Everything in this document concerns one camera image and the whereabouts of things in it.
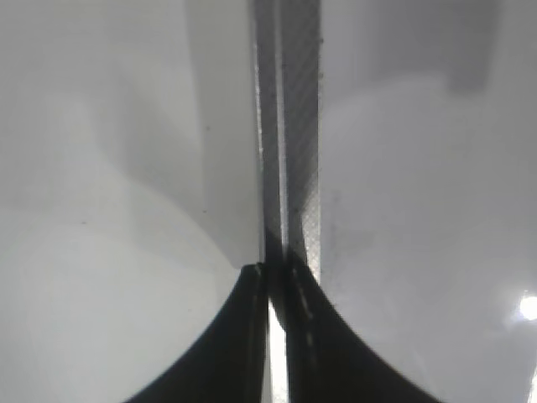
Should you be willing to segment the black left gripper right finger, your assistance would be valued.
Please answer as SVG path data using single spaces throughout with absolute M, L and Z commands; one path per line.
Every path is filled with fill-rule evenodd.
M 283 292 L 292 402 L 437 401 L 355 334 L 294 253 L 283 269 Z

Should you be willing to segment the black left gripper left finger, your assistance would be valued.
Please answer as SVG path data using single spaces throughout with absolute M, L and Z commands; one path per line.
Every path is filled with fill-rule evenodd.
M 245 265 L 202 335 L 129 401 L 260 402 L 267 332 L 267 270 Z

